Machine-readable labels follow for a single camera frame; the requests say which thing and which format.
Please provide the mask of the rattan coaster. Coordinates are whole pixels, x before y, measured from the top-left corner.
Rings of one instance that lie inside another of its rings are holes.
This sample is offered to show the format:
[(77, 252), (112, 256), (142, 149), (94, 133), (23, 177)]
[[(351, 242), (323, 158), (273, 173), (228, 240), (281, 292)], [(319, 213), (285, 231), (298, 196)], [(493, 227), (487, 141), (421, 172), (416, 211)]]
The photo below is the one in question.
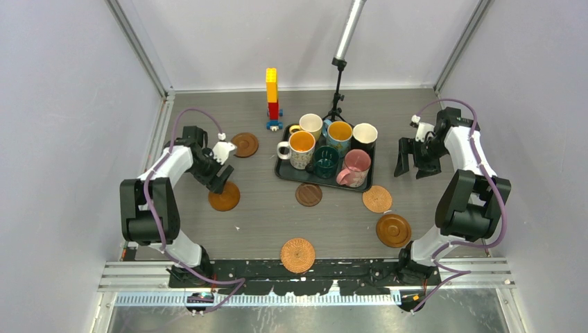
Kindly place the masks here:
[(392, 207), (392, 196), (386, 188), (372, 185), (369, 190), (363, 192), (362, 202), (368, 210), (380, 214)]
[(287, 271), (304, 273), (314, 264), (315, 249), (306, 239), (290, 239), (282, 246), (280, 259)]

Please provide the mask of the dark brown wooden coaster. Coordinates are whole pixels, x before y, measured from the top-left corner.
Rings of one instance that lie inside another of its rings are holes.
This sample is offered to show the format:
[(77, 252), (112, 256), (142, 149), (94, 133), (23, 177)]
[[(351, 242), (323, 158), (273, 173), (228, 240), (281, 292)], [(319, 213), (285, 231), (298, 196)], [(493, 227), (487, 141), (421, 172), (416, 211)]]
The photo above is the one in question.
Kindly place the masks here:
[(318, 185), (302, 183), (295, 191), (295, 198), (299, 204), (313, 207), (322, 200), (322, 190)]

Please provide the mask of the rattan coaster front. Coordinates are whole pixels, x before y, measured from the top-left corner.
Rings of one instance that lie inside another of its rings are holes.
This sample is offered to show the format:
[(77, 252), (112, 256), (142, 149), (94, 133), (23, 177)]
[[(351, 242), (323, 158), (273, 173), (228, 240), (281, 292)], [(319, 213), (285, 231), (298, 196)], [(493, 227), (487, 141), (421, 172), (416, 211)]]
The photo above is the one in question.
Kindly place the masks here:
[(290, 239), (282, 246), (280, 259), (287, 271), (304, 273), (314, 264), (315, 249), (306, 239)]

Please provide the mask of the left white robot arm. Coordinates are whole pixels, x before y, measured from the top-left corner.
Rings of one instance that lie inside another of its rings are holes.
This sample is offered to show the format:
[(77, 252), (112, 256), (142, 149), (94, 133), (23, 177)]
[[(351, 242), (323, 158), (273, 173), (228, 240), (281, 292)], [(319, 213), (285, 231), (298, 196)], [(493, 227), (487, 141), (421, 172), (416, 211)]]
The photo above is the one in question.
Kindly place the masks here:
[(162, 155), (147, 171), (123, 180), (119, 187), (123, 238), (148, 246), (170, 259), (179, 273), (196, 287), (212, 281), (207, 251), (182, 231), (174, 187), (190, 173), (210, 193), (221, 194), (233, 167), (226, 164), (236, 145), (218, 134), (213, 147), (207, 132), (186, 126), (181, 137), (173, 137)]

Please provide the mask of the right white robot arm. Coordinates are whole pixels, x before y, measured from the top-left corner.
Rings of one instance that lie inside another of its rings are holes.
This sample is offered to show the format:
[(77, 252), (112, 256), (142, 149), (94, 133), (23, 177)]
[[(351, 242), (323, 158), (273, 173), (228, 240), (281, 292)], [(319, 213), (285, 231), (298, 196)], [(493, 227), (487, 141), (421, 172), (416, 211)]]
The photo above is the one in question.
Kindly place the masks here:
[(418, 179), (437, 175), (445, 155), (451, 158), (454, 175), (436, 207), (435, 225), (400, 250), (395, 272), (408, 285), (429, 279), (437, 270), (435, 261), (454, 247), (479, 247), (478, 240), (491, 238), (511, 191), (510, 181), (498, 177), (488, 163), (475, 119), (447, 107), (437, 113), (435, 124), (423, 122), (419, 114), (410, 124), (416, 133), (399, 140), (394, 175), (407, 173), (410, 164), (417, 168)]

